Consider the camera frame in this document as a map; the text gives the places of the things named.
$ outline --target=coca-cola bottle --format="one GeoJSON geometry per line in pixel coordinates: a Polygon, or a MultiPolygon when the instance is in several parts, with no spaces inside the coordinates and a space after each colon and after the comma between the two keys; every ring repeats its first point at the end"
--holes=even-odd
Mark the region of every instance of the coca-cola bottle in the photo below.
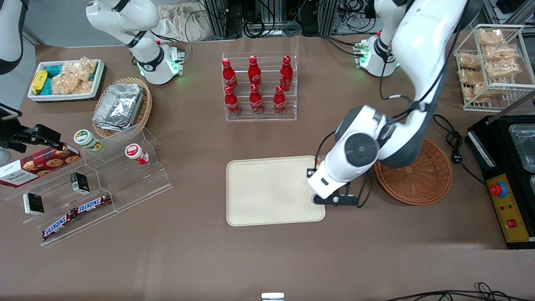
{"type": "Polygon", "coordinates": [[[253,110],[253,115],[260,116],[264,113],[264,106],[262,105],[262,95],[258,92],[258,86],[255,84],[251,85],[251,94],[249,95],[249,100],[251,101],[251,109],[253,110]]]}
{"type": "Polygon", "coordinates": [[[234,91],[238,89],[238,80],[236,79],[236,72],[231,67],[231,61],[228,58],[224,58],[221,62],[223,65],[223,80],[225,86],[231,86],[234,91]]]}
{"type": "Polygon", "coordinates": [[[234,89],[230,85],[225,87],[225,104],[227,106],[227,112],[231,117],[236,117],[240,114],[238,98],[234,95],[234,89]]]}
{"type": "Polygon", "coordinates": [[[257,85],[258,90],[262,91],[262,72],[256,63],[256,56],[254,55],[249,57],[249,70],[247,73],[249,74],[249,82],[252,85],[257,85]]]}
{"type": "Polygon", "coordinates": [[[275,96],[273,97],[273,106],[276,116],[280,117],[286,113],[286,96],[284,96],[281,86],[277,86],[275,96]]]}
{"type": "Polygon", "coordinates": [[[292,66],[290,66],[290,56],[285,55],[282,58],[282,67],[280,68],[280,86],[283,91],[290,91],[293,76],[294,71],[292,70],[292,66]]]}

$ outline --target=coca-cola logo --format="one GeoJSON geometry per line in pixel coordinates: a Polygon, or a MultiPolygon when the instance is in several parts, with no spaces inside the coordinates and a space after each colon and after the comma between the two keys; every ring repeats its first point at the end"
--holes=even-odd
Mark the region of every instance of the coca-cola logo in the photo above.
{"type": "Polygon", "coordinates": [[[259,107],[261,107],[261,106],[262,106],[262,100],[259,100],[259,101],[257,101],[257,102],[253,102],[253,103],[251,104],[251,106],[252,106],[253,108],[259,108],[259,107]]]}

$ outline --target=brown table surface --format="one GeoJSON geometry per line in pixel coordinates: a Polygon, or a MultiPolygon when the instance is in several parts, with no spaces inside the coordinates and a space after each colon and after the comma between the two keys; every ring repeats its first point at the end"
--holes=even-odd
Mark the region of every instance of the brown table surface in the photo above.
{"type": "MultiPolygon", "coordinates": [[[[362,36],[347,37],[359,41],[362,36]]],[[[140,77],[126,47],[37,47],[37,62],[99,58],[104,86],[140,77]]],[[[449,62],[453,71],[453,62],[449,62]]],[[[281,291],[288,300],[382,300],[487,282],[534,298],[535,251],[505,250],[486,189],[459,166],[439,203],[413,207],[378,184],[362,209],[327,207],[320,222],[231,227],[226,222],[226,165],[231,160],[314,154],[347,111],[368,104],[393,115],[404,100],[382,101],[379,79],[320,38],[239,39],[196,43],[184,75],[149,85],[147,128],[174,188],[52,247],[39,246],[17,206],[0,210],[2,299],[258,300],[281,291]],[[221,97],[221,53],[297,50],[299,116],[293,122],[228,123],[221,97]]],[[[384,79],[385,95],[412,95],[401,70],[384,79]]],[[[463,111],[455,72],[440,97],[461,134],[485,114],[463,111]]],[[[91,129],[95,102],[37,104],[24,99],[21,122],[45,124],[71,143],[91,129]]],[[[449,155],[445,132],[426,134],[449,155]]],[[[332,147],[325,145],[324,153],[332,147]]],[[[28,152],[39,147],[29,147],[28,152]]],[[[465,163],[480,175],[466,147],[465,163]]],[[[359,187],[361,179],[352,187],[359,187]]],[[[257,185],[251,179],[251,185],[257,185]]]]}

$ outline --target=white cloth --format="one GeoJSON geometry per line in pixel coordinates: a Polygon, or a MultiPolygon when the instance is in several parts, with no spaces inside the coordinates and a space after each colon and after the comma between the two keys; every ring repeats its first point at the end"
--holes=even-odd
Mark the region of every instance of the white cloth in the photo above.
{"type": "Polygon", "coordinates": [[[205,10],[205,8],[199,2],[158,5],[160,24],[157,34],[175,39],[178,38],[182,41],[190,40],[194,42],[203,41],[213,36],[213,31],[207,19],[207,11],[195,13],[188,20],[188,17],[193,12],[200,10],[205,10]]]}

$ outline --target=wicker basket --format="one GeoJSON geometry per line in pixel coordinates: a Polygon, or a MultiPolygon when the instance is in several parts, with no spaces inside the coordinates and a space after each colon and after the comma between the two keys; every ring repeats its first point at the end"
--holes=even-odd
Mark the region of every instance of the wicker basket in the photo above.
{"type": "MultiPolygon", "coordinates": [[[[147,84],[145,84],[142,80],[137,78],[124,78],[119,79],[118,81],[112,83],[113,84],[136,84],[144,89],[143,98],[141,99],[142,103],[139,107],[139,110],[137,111],[137,115],[134,121],[134,124],[141,123],[141,125],[144,127],[147,124],[147,121],[149,120],[150,110],[152,109],[152,96],[150,95],[149,87],[147,87],[147,84]]],[[[111,87],[108,86],[104,92],[102,92],[101,97],[98,99],[97,105],[95,106],[95,112],[98,110],[98,107],[100,106],[102,99],[104,98],[104,95],[108,91],[108,89],[111,87]]],[[[101,129],[100,127],[96,126],[96,124],[93,123],[93,128],[95,129],[95,132],[102,138],[109,137],[118,131],[112,131],[112,130],[105,130],[101,129]]]]}
{"type": "Polygon", "coordinates": [[[390,169],[378,161],[375,172],[381,186],[394,199],[417,206],[440,201],[453,181],[449,158],[429,138],[424,138],[420,154],[411,165],[390,169]]]}

